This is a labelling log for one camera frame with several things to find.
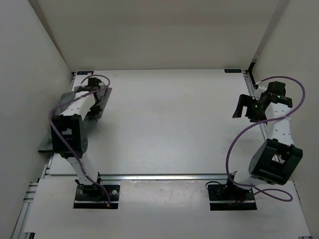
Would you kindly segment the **grey pleated skirt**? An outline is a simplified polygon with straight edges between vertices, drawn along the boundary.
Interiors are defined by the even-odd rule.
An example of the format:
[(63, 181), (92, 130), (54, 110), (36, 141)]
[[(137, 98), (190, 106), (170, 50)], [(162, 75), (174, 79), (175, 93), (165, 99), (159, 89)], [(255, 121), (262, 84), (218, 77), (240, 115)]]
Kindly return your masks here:
[[(54, 152), (69, 157), (71, 152), (65, 142), (77, 153), (83, 154), (88, 148), (87, 135), (99, 119), (85, 119), (94, 105), (96, 91), (71, 92), (61, 95), (57, 105), (49, 112), (49, 130), (38, 147), (38, 152)], [(107, 101), (112, 88), (107, 86)]]

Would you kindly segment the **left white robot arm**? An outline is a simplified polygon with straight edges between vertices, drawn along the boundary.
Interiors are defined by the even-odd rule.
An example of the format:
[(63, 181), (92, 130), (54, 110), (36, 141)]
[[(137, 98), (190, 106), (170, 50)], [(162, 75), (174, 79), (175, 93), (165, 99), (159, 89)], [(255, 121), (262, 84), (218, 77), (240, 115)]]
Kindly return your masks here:
[(70, 163), (77, 184), (88, 185), (87, 193), (93, 199), (103, 197), (105, 188), (97, 182), (98, 172), (85, 154), (87, 131), (102, 117), (112, 90), (110, 83), (103, 75), (86, 76), (79, 86), (61, 95), (48, 115), (53, 151)]

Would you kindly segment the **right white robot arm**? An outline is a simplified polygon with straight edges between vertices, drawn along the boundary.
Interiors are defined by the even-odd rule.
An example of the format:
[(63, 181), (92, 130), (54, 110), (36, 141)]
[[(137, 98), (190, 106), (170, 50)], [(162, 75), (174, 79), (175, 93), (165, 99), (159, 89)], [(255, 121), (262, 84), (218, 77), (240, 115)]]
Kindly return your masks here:
[(258, 99), (240, 95), (233, 117), (241, 117), (246, 107), (246, 117), (252, 126), (267, 124), (267, 138), (246, 170), (227, 174), (230, 183), (224, 186), (226, 197), (237, 198), (242, 188), (247, 190), (261, 184), (285, 185), (289, 180), (303, 156), (290, 131), (292, 106), (291, 98), (275, 93), (264, 92)]

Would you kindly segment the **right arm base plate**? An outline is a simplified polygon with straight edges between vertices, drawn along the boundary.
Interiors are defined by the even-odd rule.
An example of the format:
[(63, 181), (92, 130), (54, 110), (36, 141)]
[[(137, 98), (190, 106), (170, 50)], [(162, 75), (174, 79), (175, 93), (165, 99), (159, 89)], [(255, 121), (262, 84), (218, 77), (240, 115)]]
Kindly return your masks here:
[(221, 184), (209, 181), (205, 184), (208, 191), (210, 211), (254, 211), (257, 210), (251, 189), (238, 188), (232, 183)]

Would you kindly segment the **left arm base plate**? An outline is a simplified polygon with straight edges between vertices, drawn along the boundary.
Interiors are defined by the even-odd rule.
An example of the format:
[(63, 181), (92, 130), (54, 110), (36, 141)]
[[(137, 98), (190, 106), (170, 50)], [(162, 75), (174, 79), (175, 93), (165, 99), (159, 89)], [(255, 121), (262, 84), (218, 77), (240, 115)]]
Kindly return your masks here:
[(75, 182), (77, 188), (73, 203), (74, 209), (118, 209), (120, 184), (103, 185), (109, 195), (107, 197), (105, 191), (99, 186), (80, 184), (78, 179)]

